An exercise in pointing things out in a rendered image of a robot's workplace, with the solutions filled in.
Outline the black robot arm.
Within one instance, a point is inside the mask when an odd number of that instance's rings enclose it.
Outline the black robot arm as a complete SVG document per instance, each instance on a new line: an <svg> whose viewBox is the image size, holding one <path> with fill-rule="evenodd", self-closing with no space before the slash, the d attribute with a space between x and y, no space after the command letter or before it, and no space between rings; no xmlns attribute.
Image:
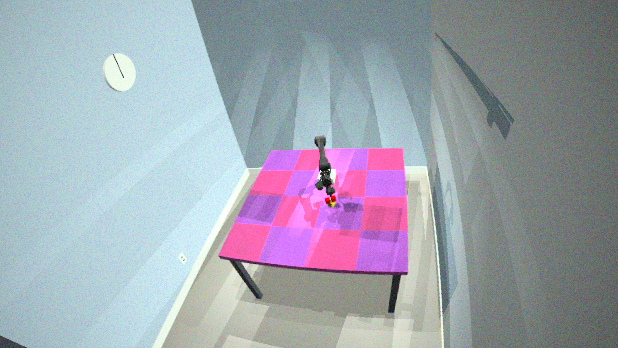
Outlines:
<svg viewBox="0 0 618 348"><path fill-rule="evenodd" d="M331 164L330 162L328 162L328 159L326 158L326 155L325 155L324 146L326 145L326 137L324 135L316 136L314 138L314 142L316 146L319 148L320 159L319 159L318 167L319 167L319 173L322 176L322 179L320 178L320 181L318 181L314 186L318 189L318 191L321 191L323 187L325 188L331 185L330 173L332 169L331 169Z"/></svg>

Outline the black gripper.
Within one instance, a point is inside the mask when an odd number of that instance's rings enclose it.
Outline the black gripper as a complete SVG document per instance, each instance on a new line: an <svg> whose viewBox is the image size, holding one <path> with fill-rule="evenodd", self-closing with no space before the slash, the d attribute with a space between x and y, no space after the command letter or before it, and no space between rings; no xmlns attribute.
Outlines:
<svg viewBox="0 0 618 348"><path fill-rule="evenodd" d="M332 185L332 182L331 182L331 185ZM331 187L331 185L328 186L328 187L325 187L326 188L326 194L329 195L330 197L332 197L332 195L336 193L335 188Z"/></svg>

